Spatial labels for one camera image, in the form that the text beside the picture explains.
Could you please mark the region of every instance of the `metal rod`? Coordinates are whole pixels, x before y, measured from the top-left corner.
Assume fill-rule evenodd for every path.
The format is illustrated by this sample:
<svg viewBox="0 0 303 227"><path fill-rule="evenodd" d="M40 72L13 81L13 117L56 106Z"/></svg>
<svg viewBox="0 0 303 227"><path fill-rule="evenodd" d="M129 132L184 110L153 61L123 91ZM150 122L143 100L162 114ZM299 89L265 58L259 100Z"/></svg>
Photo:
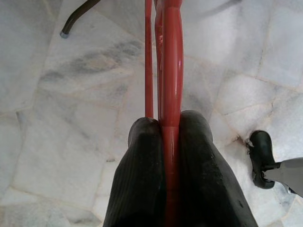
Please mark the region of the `metal rod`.
<svg viewBox="0 0 303 227"><path fill-rule="evenodd" d="M60 32L60 36L66 39L69 34L73 24L89 9L95 6L101 0L87 0L84 2L79 8L77 8L67 19L62 31Z"/></svg>
<svg viewBox="0 0 303 227"><path fill-rule="evenodd" d="M162 1L154 0L156 8L155 18L155 36L156 36L156 52L157 52L157 84L158 84L158 120L161 123L162 112L162 45L163 45L163 13L162 13Z"/></svg>
<svg viewBox="0 0 303 227"><path fill-rule="evenodd" d="M145 117L153 118L152 0L145 0Z"/></svg>
<svg viewBox="0 0 303 227"><path fill-rule="evenodd" d="M165 227L180 225L178 134L183 87L182 0L163 1L161 128L166 175Z"/></svg>

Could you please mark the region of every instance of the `marble floor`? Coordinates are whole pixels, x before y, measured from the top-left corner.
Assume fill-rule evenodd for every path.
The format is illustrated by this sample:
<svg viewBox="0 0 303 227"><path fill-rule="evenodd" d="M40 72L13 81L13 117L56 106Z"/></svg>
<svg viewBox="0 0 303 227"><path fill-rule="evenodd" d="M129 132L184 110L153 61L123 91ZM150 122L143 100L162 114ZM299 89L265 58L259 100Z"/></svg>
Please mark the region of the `marble floor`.
<svg viewBox="0 0 303 227"><path fill-rule="evenodd" d="M102 0L62 39L84 1L0 1L0 227L101 227L144 115L144 1ZM209 121L258 225L301 227L303 199L255 187L243 141L263 129L276 161L303 156L303 1L185 0L182 20L182 108Z"/></svg>

